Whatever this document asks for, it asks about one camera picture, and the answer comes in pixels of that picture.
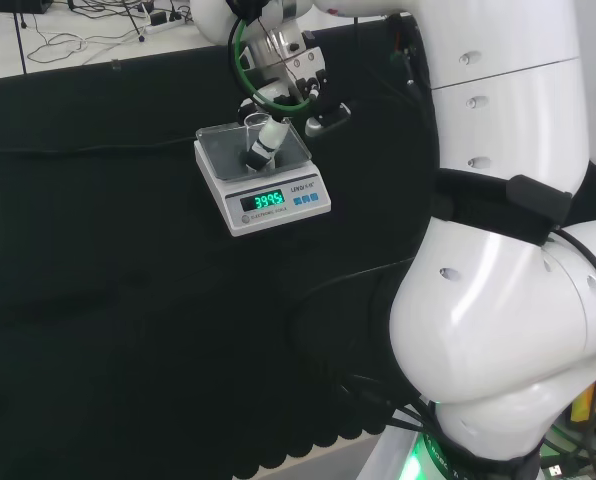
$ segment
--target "green light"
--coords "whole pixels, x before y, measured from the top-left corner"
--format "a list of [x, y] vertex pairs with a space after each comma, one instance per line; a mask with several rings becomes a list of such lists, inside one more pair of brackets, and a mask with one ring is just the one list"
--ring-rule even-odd
[[419, 475], [421, 478], [424, 478], [424, 475], [421, 475], [421, 473], [420, 462], [416, 455], [412, 454], [405, 462], [405, 466], [400, 474], [400, 480], [417, 480]]

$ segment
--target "table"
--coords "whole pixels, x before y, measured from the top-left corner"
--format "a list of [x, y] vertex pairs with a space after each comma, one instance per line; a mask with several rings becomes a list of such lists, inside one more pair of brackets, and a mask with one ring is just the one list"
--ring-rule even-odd
[[[174, 0], [176, 8], [188, 4], [188, 1]], [[167, 0], [156, 1], [157, 8], [170, 8], [170, 5]], [[91, 20], [71, 12], [64, 3], [52, 4], [44, 15], [36, 15], [35, 18], [38, 21], [38, 29], [41, 32], [69, 32], [80, 35], [81, 37], [93, 35], [119, 36], [132, 29], [129, 18], [112, 16]], [[32, 15], [26, 15], [25, 21], [29, 28], [21, 31], [21, 37], [25, 54], [28, 54], [43, 45], [44, 40], [34, 29], [34, 17]], [[144, 24], [144, 20], [137, 18], [136, 23], [140, 26]], [[300, 18], [298, 23], [304, 30], [321, 30], [323, 28], [350, 24], [351, 20], [326, 15], [313, 8], [307, 15]], [[133, 35], [133, 37], [128, 35], [128, 38], [133, 38], [134, 40], [127, 44], [116, 46], [108, 52], [102, 52], [106, 48], [109, 48], [106, 45], [90, 44], [85, 52], [74, 54], [65, 60], [54, 63], [40, 64], [27, 60], [27, 71], [34, 73], [79, 66], [100, 52], [102, 53], [93, 58], [89, 63], [102, 63], [112, 59], [157, 55], [211, 45], [192, 24], [146, 36], [146, 41], [143, 43], [138, 42], [137, 35]], [[38, 59], [49, 60], [64, 56], [68, 52], [67, 48], [69, 48], [69, 44], [63, 47], [53, 47], [51, 51], [42, 52], [42, 55], [39, 54]], [[0, 78], [20, 75], [21, 73], [20, 53], [12, 15], [0, 13]]]

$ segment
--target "black fabric surface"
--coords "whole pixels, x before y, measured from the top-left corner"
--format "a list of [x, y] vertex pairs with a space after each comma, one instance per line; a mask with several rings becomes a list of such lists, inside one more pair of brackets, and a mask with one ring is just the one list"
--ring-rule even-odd
[[[0, 155], [0, 479], [249, 477], [382, 429], [301, 367], [285, 320], [317, 285], [416, 251], [435, 141], [360, 69], [350, 28], [317, 36], [356, 100], [309, 144], [331, 214], [231, 238], [190, 145]], [[362, 38], [402, 81], [380, 25]], [[222, 48], [8, 78], [0, 147], [165, 141], [235, 120], [239, 101]], [[318, 312], [362, 333], [374, 283]]]

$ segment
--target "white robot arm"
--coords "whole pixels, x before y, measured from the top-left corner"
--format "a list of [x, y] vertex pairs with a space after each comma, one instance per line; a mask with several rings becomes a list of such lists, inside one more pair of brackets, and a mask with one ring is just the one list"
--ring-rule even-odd
[[[294, 3], [297, 12], [310, 4]], [[437, 402], [450, 439], [480, 458], [523, 457], [596, 379], [596, 269], [573, 245], [547, 238], [589, 161], [573, 0], [314, 4], [344, 17], [410, 12], [419, 25], [439, 193], [453, 210], [434, 214], [400, 287], [392, 347], [407, 378]], [[209, 5], [223, 22], [211, 32], [202, 20]], [[282, 24], [282, 6], [265, 7], [269, 28]], [[194, 0], [192, 12], [224, 43], [235, 21], [225, 2]], [[474, 217], [473, 205], [493, 215]], [[596, 255], [596, 222], [567, 230]]]

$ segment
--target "screw hole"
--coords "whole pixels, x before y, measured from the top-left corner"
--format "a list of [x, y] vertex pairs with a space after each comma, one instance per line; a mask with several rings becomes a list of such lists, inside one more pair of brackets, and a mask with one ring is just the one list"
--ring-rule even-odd
[[447, 280], [451, 280], [452, 282], [460, 280], [460, 273], [454, 270], [453, 268], [441, 268], [440, 275], [442, 275]]
[[596, 293], [596, 279], [591, 275], [587, 277], [587, 285], [593, 293]]

